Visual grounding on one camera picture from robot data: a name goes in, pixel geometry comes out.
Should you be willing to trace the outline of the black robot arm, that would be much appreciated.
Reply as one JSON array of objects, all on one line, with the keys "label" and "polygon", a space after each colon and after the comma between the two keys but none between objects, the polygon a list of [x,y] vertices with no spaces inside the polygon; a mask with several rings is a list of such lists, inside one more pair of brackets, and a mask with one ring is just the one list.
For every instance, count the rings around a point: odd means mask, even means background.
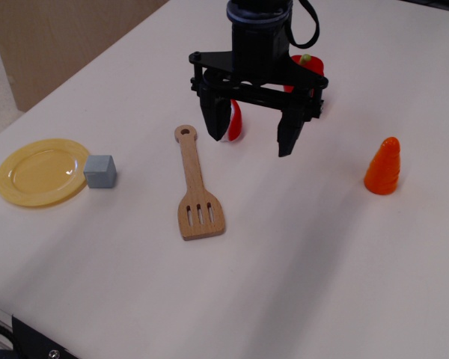
[{"label": "black robot arm", "polygon": [[230,124],[231,103],[247,102],[281,111],[278,155],[292,153],[305,123],[322,112],[328,79],[295,62],[291,46],[312,47],[320,35],[299,45],[292,32],[292,1],[229,1],[232,50],[193,52],[192,90],[200,99],[208,133],[220,140]]}]

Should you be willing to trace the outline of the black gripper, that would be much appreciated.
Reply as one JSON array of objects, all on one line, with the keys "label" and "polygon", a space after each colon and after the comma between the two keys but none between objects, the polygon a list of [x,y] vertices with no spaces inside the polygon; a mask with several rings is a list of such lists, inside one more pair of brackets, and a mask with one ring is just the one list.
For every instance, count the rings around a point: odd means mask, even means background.
[{"label": "black gripper", "polygon": [[234,19],[229,52],[194,52],[192,90],[200,97],[209,135],[220,141],[231,116],[231,100],[278,109],[278,156],[292,153],[305,120],[322,112],[327,78],[293,62],[278,64],[293,44],[289,19]]}]

